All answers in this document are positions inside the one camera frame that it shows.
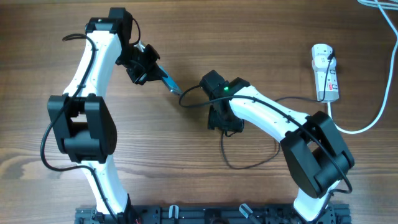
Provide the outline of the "turquoise screen Galaxy smartphone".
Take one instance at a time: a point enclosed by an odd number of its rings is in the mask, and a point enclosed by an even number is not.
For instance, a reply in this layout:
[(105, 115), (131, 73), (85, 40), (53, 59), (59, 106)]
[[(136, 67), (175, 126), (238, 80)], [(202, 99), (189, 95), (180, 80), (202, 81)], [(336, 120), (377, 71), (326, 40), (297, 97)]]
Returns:
[(168, 76), (169, 76), (168, 79), (163, 83), (169, 89), (169, 91), (171, 93), (173, 93), (174, 95), (180, 96), (183, 93), (182, 90), (178, 87), (176, 82), (173, 80), (173, 78), (169, 74), (168, 74)]

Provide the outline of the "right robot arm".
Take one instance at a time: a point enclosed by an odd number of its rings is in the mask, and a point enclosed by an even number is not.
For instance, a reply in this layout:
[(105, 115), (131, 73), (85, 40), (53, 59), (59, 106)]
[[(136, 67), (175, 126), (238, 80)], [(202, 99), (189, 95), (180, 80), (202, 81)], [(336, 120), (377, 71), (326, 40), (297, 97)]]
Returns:
[(231, 136), (246, 121), (273, 137), (299, 190), (294, 210), (306, 222), (318, 221), (337, 185), (347, 181), (354, 157), (333, 120), (324, 112), (313, 115), (284, 107), (265, 97), (246, 80), (229, 82), (215, 70), (200, 81), (210, 100), (208, 129)]

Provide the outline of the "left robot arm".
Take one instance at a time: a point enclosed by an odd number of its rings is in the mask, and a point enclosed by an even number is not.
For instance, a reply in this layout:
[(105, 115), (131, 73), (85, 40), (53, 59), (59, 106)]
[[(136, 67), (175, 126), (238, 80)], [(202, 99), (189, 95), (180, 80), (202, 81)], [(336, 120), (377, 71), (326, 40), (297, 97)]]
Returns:
[(136, 85), (162, 81), (170, 92), (182, 93), (157, 64), (160, 56), (153, 46), (130, 41), (135, 24), (125, 8), (112, 7), (108, 17), (92, 17), (84, 33), (62, 39), (83, 39), (86, 45), (73, 80), (61, 95), (48, 100), (50, 124), (40, 144), (40, 157), (50, 170), (85, 173), (96, 207), (91, 215), (77, 217), (78, 223), (139, 223), (114, 163), (117, 129), (104, 100), (114, 66), (125, 67)]

